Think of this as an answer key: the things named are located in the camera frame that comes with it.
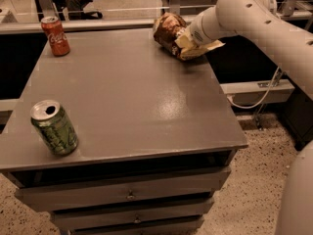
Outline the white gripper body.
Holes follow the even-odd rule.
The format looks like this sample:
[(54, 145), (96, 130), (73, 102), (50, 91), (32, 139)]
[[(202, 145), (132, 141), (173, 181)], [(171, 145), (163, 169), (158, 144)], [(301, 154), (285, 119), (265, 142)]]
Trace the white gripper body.
[(215, 40), (236, 35), (235, 31), (220, 24), (216, 15), (216, 7), (210, 7), (198, 14), (190, 23), (189, 31), (198, 45), (209, 44)]

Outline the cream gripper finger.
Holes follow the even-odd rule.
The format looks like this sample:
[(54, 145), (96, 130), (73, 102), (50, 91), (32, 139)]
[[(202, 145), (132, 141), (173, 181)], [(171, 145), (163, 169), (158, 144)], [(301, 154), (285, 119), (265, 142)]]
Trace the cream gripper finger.
[(185, 29), (180, 29), (177, 32), (175, 43), (181, 52), (188, 52), (199, 49), (199, 46), (194, 41), (193, 36), (188, 27)]

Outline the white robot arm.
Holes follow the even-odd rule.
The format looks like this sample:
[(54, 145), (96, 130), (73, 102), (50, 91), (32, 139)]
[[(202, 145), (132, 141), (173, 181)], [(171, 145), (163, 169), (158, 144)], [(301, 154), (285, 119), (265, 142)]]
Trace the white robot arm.
[[(254, 43), (313, 99), (313, 34), (281, 20), (276, 0), (217, 0), (178, 33), (182, 50), (240, 35)], [(275, 235), (313, 235), (313, 141), (293, 161)]]

